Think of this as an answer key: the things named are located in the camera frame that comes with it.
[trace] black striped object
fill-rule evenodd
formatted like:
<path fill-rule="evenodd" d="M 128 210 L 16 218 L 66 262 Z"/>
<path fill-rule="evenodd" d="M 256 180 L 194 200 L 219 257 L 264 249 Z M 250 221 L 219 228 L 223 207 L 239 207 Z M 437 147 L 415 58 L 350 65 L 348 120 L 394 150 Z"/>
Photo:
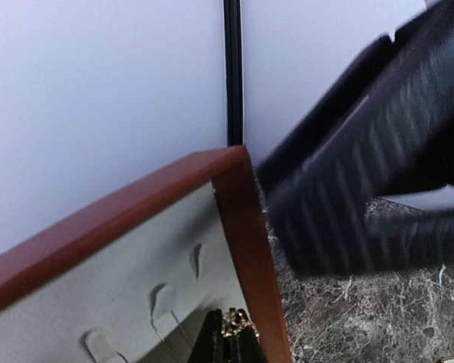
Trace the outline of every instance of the black striped object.
<path fill-rule="evenodd" d="M 365 220 L 379 195 L 454 183 L 454 0 L 383 36 L 259 167 L 269 219 L 302 275 L 454 261 L 454 210 Z"/>

